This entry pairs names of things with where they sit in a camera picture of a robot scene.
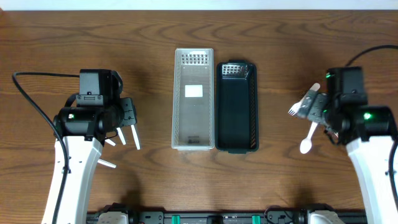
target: white plastic fork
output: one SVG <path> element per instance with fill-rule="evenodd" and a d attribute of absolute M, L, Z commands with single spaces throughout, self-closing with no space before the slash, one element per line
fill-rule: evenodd
<path fill-rule="evenodd" d="M 311 86 L 310 90 L 318 91 L 320 87 L 321 85 L 319 85 L 319 83 L 314 83 L 314 85 Z M 303 98 L 299 102 L 293 104 L 293 106 L 289 109 L 288 112 L 289 115 L 294 116 L 295 114 L 297 114 L 297 112 L 299 112 L 299 109 L 304 101 L 304 98 L 305 96 L 303 96 Z"/>

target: clear plastic basket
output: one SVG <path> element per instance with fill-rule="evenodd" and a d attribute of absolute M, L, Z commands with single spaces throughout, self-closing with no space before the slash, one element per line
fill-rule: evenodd
<path fill-rule="evenodd" d="M 172 148 L 214 148 L 213 49 L 177 49 L 174 65 Z"/>

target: white plastic spoon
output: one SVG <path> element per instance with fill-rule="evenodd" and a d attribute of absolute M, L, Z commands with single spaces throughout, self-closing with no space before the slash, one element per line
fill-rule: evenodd
<path fill-rule="evenodd" d="M 318 126 L 318 123 L 312 122 L 310 131 L 308 132 L 308 136 L 305 139 L 303 139 L 303 141 L 301 141 L 300 152 L 302 154 L 306 154 L 307 152 L 309 152 L 311 150 L 311 147 L 312 147 L 311 138 L 312 138 L 313 132 L 315 131 L 317 126 Z"/>

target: green connector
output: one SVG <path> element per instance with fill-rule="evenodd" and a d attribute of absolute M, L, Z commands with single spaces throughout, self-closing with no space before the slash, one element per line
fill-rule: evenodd
<path fill-rule="evenodd" d="M 253 215 L 252 217 L 253 224 L 261 224 L 261 217 L 259 215 Z"/>
<path fill-rule="evenodd" d="M 180 216 L 179 215 L 172 216 L 172 224 L 180 224 Z"/>

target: wooden table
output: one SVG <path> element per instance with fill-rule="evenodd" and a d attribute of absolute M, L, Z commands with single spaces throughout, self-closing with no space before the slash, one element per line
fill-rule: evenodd
<path fill-rule="evenodd" d="M 78 74 L 81 68 L 117 70 L 124 96 L 134 99 L 142 150 L 106 145 L 89 210 L 113 202 L 133 208 L 265 210 L 328 203 L 363 208 L 344 147 L 321 130 L 302 155 L 310 123 L 287 111 L 325 70 L 358 52 L 398 44 L 394 11 L 91 11 L 3 12 L 0 16 L 0 222 L 38 223 L 44 214 L 54 163 L 54 137 L 16 90 L 15 71 Z M 215 63 L 243 58 L 258 69 L 260 148 L 246 155 L 170 147 L 174 52 L 210 47 Z M 360 58 L 369 102 L 398 114 L 398 52 Z M 52 118 L 78 91 L 76 78 L 21 77 Z"/>

